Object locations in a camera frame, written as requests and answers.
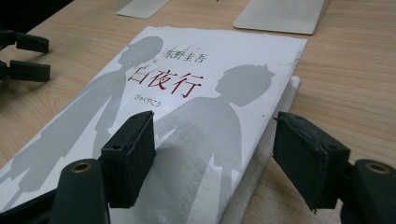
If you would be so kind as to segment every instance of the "book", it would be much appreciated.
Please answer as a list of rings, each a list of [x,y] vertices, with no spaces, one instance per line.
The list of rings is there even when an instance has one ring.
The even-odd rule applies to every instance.
[[[112,223],[242,220],[305,44],[147,27],[0,170],[0,209],[55,189],[68,163],[98,158],[125,120],[152,110],[157,156],[136,204],[110,209]]]

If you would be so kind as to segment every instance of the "desk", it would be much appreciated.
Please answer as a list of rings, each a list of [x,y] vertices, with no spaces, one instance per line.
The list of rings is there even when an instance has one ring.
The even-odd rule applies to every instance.
[[[139,20],[116,16],[115,0],[75,0],[30,33],[49,39],[49,54],[12,47],[1,52],[5,62],[50,64],[51,81],[0,82],[0,167],[146,26],[233,30],[247,3],[171,0]],[[396,167],[395,11],[395,0],[332,0],[314,35],[290,35],[309,40],[295,72],[302,86],[291,112],[349,147],[351,162],[367,158]],[[244,220],[264,222],[339,223],[339,214],[310,212],[270,160]]]

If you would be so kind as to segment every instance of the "wooden surface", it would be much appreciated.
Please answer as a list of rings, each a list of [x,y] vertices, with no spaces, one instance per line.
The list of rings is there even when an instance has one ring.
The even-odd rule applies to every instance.
[[[75,0],[31,32],[49,39],[49,54],[1,51],[5,62],[50,64],[51,81],[0,82],[0,167],[146,26],[234,29],[247,3],[171,0],[139,20],[116,16],[115,0]],[[367,158],[396,166],[395,12],[395,0],[332,0],[314,35],[291,35],[309,40],[295,72],[302,85],[291,112],[349,147],[351,162]],[[270,160],[244,223],[339,223],[338,213],[310,212]]]

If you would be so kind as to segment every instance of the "gray silhouette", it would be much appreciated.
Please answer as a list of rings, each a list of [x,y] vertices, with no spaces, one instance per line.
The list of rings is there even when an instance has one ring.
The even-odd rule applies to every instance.
[[[219,221],[231,197],[232,170],[242,169],[241,125],[230,103],[244,106],[256,100],[273,75],[266,65],[237,66],[219,80],[218,98],[191,99],[157,120],[155,134],[169,136],[157,147],[135,207],[113,210],[114,223],[186,223],[212,156],[222,167]]]
[[[158,36],[149,36],[128,47],[119,59],[120,70],[103,74],[90,82],[62,115],[41,132],[40,138],[14,157],[10,171],[1,176],[0,183],[25,171],[27,173],[19,183],[19,191],[4,210],[11,208],[22,193],[42,187],[57,161],[70,151],[94,115],[106,104],[95,126],[97,135],[92,154],[94,158],[99,157],[100,149],[110,138],[107,129],[113,126],[120,108],[126,85],[125,72],[153,59],[161,51],[163,41]]]

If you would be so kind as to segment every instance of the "table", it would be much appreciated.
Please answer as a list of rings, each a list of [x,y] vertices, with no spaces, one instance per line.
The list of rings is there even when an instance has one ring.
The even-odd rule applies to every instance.
[[[30,32],[49,39],[49,54],[1,51],[10,59],[51,65],[51,81],[0,82],[0,167],[146,26],[233,28],[248,0],[171,0],[147,20],[115,14],[115,0],[75,0]],[[291,112],[352,150],[350,161],[396,166],[396,1],[332,0],[295,71]],[[309,211],[271,159],[244,223],[339,223],[339,209]]]

